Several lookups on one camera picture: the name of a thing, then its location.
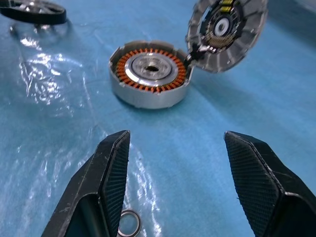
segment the blue plastic sheet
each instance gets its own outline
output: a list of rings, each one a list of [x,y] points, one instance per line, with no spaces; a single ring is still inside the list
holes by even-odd
[[[296,0],[298,4],[301,4],[307,10],[316,12],[316,2],[314,0]]]
[[[316,40],[306,26],[315,16],[276,2],[242,63],[219,75],[195,70],[186,99],[160,111],[119,101],[108,60],[132,40],[185,49],[195,0],[60,1],[70,23],[56,32],[1,17],[0,236],[40,236],[73,174],[123,129],[131,130],[124,207],[141,216],[141,237],[253,236],[226,130],[266,141],[315,194]]]

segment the plastic wrap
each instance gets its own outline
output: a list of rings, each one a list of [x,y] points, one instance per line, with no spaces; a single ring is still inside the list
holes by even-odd
[[[3,132],[12,136],[1,143],[8,159],[0,164],[0,232],[40,236],[68,181],[108,133],[90,101],[90,84],[99,78],[85,65],[89,52],[76,42],[72,24],[14,23],[9,34],[18,73],[4,78],[1,94],[8,125]],[[151,221],[145,223],[153,228],[142,234],[159,236],[155,190],[133,143],[124,207],[150,211]]]

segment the bearing ring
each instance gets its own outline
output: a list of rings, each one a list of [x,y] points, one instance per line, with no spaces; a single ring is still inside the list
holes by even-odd
[[[157,87],[177,79],[178,66],[169,57],[160,53],[139,53],[125,63],[125,74],[135,83]]]
[[[135,237],[135,236],[137,236],[140,232],[140,229],[141,229],[141,220],[140,220],[139,215],[134,210],[130,210],[130,209],[126,209],[126,210],[122,211],[120,218],[122,218],[125,215],[132,215],[133,217],[135,217],[135,219],[137,221],[137,227],[136,227],[136,230],[133,233],[131,233],[130,235],[123,234],[118,228],[118,237]]]

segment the orange coil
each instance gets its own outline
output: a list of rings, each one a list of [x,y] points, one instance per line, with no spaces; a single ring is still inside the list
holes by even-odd
[[[129,58],[131,58],[132,56],[139,54],[139,53],[144,53],[144,52],[159,53],[159,54],[162,54],[164,56],[171,58],[178,67],[178,75],[177,75],[176,79],[173,80],[169,84],[161,85],[161,86],[145,86],[145,85],[138,84],[138,83],[134,82],[133,80],[131,80],[127,76],[127,74],[125,73],[125,68],[124,68],[125,64],[126,64],[127,60]],[[173,89],[176,89],[177,87],[182,86],[185,79],[186,79],[187,70],[186,70],[183,62],[179,58],[177,58],[175,55],[173,55],[167,51],[153,49],[153,48],[150,48],[150,49],[141,48],[138,50],[130,51],[129,53],[125,54],[124,56],[122,56],[120,58],[120,60],[117,63],[117,66],[116,66],[116,74],[117,74],[117,77],[119,78],[119,80],[121,82],[124,82],[127,85],[133,86],[139,90],[150,91],[152,93],[155,93],[155,92],[161,93],[163,91],[173,90]]]

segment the brushless motor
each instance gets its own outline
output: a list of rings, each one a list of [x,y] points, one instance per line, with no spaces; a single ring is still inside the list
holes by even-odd
[[[191,67],[187,54],[162,41],[133,41],[110,58],[114,93],[137,108],[162,109],[180,102],[186,95]]]
[[[162,41],[133,41],[110,58],[113,92],[137,108],[162,109],[186,95],[192,68],[224,72],[257,41],[268,0],[199,0],[189,22],[189,54]]]

